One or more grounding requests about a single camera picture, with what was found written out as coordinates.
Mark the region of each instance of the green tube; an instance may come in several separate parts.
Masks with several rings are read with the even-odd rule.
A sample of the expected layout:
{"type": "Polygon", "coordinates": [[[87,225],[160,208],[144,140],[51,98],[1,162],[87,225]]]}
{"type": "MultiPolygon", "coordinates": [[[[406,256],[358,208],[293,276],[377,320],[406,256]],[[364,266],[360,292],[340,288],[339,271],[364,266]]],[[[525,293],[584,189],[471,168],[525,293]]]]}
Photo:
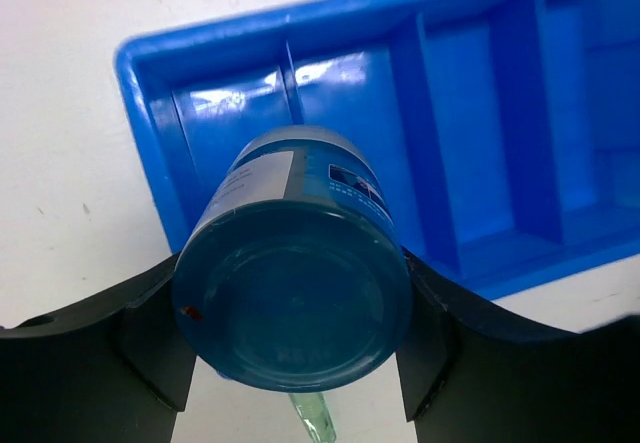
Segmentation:
{"type": "Polygon", "coordinates": [[[313,443],[336,441],[336,432],[322,393],[290,393],[289,398],[313,443]]]}

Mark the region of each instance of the bottle label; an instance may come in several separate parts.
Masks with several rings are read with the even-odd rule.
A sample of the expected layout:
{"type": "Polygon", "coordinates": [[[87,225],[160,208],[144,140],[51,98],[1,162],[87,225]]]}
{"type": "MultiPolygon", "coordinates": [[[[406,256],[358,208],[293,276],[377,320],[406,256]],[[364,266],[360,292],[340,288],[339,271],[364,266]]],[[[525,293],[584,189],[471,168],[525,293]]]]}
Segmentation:
{"type": "Polygon", "coordinates": [[[211,198],[191,238],[204,225],[228,211],[260,201],[281,200],[292,162],[293,151],[268,153],[229,173],[211,198]]]}
{"type": "Polygon", "coordinates": [[[393,221],[373,171],[352,153],[311,148],[304,193],[333,200],[367,217],[395,241],[393,221]]]}

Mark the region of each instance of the blue plastic tray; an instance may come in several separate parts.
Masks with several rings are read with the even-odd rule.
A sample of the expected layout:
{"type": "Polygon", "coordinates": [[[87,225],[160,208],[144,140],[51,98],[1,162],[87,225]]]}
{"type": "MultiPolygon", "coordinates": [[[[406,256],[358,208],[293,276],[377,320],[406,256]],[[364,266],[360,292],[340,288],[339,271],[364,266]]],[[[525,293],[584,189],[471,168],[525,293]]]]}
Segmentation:
{"type": "Polygon", "coordinates": [[[326,0],[116,66],[173,250],[249,140],[314,124],[371,161],[401,242],[485,297],[640,252],[640,0],[326,0]]]}

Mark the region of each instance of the tray divider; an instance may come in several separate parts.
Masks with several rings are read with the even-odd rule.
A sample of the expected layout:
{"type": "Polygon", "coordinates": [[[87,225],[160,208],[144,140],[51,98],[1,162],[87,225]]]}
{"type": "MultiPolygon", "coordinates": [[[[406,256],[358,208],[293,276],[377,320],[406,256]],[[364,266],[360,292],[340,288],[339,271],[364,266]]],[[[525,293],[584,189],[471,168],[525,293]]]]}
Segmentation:
{"type": "Polygon", "coordinates": [[[544,48],[545,0],[510,0],[490,14],[513,218],[523,232],[564,242],[544,48]]]}
{"type": "Polygon", "coordinates": [[[296,83],[296,71],[293,65],[293,56],[289,42],[285,41],[281,55],[280,68],[282,70],[282,79],[287,94],[287,103],[291,112],[291,121],[294,125],[304,124],[304,111],[300,94],[298,93],[298,84],[296,83]]]}
{"type": "Polygon", "coordinates": [[[425,65],[422,14],[400,24],[389,49],[427,255],[462,274],[459,244],[425,65]]]}

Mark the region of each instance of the white surface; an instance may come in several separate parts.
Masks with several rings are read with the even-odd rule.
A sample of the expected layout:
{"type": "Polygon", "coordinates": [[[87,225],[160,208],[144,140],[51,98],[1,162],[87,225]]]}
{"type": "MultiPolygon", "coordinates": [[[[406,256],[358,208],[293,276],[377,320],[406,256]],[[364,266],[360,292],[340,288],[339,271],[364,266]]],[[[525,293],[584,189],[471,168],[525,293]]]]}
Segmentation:
{"type": "MultiPolygon", "coordinates": [[[[0,324],[67,305],[169,255],[112,70],[141,32],[299,0],[0,0],[0,324]]],[[[581,330],[640,311],[634,258],[500,301],[581,330]]],[[[327,395],[340,443],[414,442],[395,362],[327,395]]],[[[306,442],[284,395],[201,362],[174,441],[306,442]]]]}

